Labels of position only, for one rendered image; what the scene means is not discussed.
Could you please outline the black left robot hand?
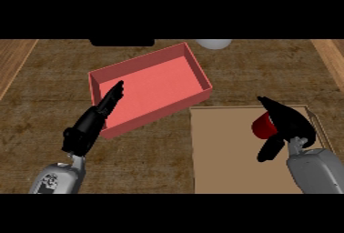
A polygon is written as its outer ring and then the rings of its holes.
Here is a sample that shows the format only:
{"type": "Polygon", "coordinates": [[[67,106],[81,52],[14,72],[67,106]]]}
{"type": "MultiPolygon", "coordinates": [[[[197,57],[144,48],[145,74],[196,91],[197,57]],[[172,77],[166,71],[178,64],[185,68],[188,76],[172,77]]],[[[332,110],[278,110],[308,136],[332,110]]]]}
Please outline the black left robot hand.
{"type": "Polygon", "coordinates": [[[107,91],[95,106],[91,106],[72,127],[63,131],[61,150],[72,156],[83,157],[104,126],[116,103],[123,96],[123,81],[119,81],[107,91]]]}

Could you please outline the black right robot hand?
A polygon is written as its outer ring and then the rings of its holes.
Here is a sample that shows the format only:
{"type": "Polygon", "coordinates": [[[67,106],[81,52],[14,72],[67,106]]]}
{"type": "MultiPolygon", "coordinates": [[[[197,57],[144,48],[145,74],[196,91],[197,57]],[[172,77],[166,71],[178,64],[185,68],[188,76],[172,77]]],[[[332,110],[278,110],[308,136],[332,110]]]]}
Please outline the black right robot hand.
{"type": "Polygon", "coordinates": [[[268,113],[272,124],[275,126],[275,134],[264,139],[264,144],[258,152],[256,159],[259,162],[272,160],[280,149],[284,146],[284,141],[290,141],[295,137],[305,139],[302,148],[309,147],[315,142],[315,130],[306,121],[302,114],[290,107],[281,105],[265,96],[258,96],[256,99],[268,113]]]}

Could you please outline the red can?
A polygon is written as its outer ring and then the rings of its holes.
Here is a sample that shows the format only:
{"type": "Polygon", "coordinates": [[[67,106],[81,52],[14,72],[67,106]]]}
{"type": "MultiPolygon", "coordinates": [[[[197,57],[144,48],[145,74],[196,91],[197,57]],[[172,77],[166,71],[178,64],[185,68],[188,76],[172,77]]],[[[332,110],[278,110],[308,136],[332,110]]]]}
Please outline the red can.
{"type": "Polygon", "coordinates": [[[250,124],[252,134],[259,139],[267,139],[275,134],[275,126],[272,124],[268,113],[264,113],[250,124]]]}

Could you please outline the brown cardboard box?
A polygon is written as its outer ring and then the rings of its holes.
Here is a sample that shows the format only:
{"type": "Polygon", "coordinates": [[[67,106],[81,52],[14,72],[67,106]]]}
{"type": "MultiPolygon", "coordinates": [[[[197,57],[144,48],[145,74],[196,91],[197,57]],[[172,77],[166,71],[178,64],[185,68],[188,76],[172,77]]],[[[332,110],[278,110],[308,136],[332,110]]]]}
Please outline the brown cardboard box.
{"type": "MultiPolygon", "coordinates": [[[[302,114],[315,130],[315,142],[302,149],[326,148],[333,152],[317,117],[305,106],[292,109],[302,114]]],[[[190,109],[197,194],[302,193],[286,165],[290,141],[284,143],[272,160],[259,162],[256,159],[264,140],[252,134],[250,124],[264,112],[261,106],[190,109]]]]}

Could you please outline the red tray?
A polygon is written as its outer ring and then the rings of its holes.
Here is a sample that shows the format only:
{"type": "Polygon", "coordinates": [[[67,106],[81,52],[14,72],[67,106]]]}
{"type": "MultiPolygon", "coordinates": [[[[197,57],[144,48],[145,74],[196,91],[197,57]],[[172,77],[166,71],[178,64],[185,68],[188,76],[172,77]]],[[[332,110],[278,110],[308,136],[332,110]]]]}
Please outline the red tray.
{"type": "Polygon", "coordinates": [[[212,92],[185,42],[88,73],[94,105],[119,81],[123,81],[123,97],[98,134],[106,139],[199,104],[212,92]]]}

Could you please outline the white rounded object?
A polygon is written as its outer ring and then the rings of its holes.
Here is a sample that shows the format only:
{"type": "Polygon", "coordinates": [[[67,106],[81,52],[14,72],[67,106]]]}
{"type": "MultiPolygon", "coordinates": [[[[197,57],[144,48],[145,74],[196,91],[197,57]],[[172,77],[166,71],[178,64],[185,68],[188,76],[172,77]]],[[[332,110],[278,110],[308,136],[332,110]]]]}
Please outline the white rounded object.
{"type": "Polygon", "coordinates": [[[230,39],[197,39],[197,44],[210,50],[218,50],[227,47],[231,43],[230,39]]]}

